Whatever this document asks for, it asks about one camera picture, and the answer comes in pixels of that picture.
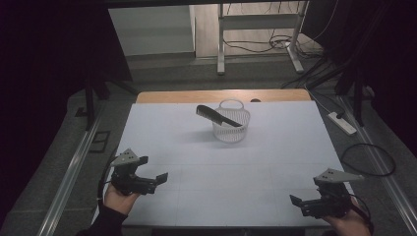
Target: black comb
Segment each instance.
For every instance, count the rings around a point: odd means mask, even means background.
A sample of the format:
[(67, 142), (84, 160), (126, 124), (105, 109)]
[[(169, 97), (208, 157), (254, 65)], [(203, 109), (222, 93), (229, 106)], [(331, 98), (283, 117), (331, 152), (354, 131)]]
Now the black comb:
[(242, 126), (241, 124), (239, 124), (235, 121), (232, 121), (227, 117), (224, 117), (223, 115), (221, 115), (217, 111), (215, 111), (215, 110), (213, 110), (213, 109), (211, 109), (211, 108), (209, 108), (208, 106), (205, 106), (205, 105), (198, 105), (196, 113), (198, 115), (203, 116), (203, 117), (209, 119), (210, 121), (218, 124), (219, 126), (221, 126), (221, 124), (223, 122), (227, 123), (227, 124), (229, 124), (233, 127), (241, 127)]

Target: wall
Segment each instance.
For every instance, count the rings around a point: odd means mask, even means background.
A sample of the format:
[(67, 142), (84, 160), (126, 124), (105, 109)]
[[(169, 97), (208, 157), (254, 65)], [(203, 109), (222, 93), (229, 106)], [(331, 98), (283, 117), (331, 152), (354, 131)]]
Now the wall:
[(193, 6), (109, 10), (125, 56), (194, 52)]

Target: metal stand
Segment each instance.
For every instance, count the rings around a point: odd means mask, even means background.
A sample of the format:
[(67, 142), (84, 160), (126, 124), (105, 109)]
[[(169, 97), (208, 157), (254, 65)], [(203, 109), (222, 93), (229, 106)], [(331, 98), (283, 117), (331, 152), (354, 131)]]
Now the metal stand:
[(304, 69), (298, 59), (296, 43), (304, 16), (307, 10), (307, 2), (302, 3), (301, 10), (297, 14), (273, 14), (273, 15), (247, 15), (224, 16), (223, 4), (218, 5), (218, 53), (217, 73), (224, 75), (224, 39), (225, 30), (267, 30), (267, 29), (294, 29), (291, 42), (287, 43), (287, 52), (297, 73), (303, 73)]

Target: power strip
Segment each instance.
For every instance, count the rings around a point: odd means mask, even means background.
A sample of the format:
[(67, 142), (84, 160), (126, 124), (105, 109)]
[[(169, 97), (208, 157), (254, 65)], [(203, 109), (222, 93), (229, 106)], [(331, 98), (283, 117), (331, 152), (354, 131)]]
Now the power strip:
[(328, 118), (330, 118), (330, 120), (334, 122), (334, 124), (336, 124), (342, 131), (344, 131), (346, 135), (351, 136), (356, 133), (356, 129), (353, 128), (353, 126), (351, 126), (349, 123), (347, 123), (343, 118), (337, 118), (337, 113), (331, 112), (328, 115)]

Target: metal bracket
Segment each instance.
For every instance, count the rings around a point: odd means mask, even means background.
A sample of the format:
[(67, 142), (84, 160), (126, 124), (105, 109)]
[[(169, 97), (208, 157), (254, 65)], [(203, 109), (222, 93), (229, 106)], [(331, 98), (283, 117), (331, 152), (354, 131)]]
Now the metal bracket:
[(110, 166), (119, 166), (135, 162), (139, 162), (139, 165), (146, 164), (148, 163), (148, 157), (138, 157), (130, 148), (127, 148), (125, 151), (123, 151), (123, 153), (117, 156), (117, 158), (110, 163)]
[(365, 178), (362, 175), (355, 175), (346, 173), (340, 170), (335, 170), (329, 168), (322, 174), (314, 177), (315, 181), (327, 182), (327, 183), (343, 183), (356, 180), (364, 180)]

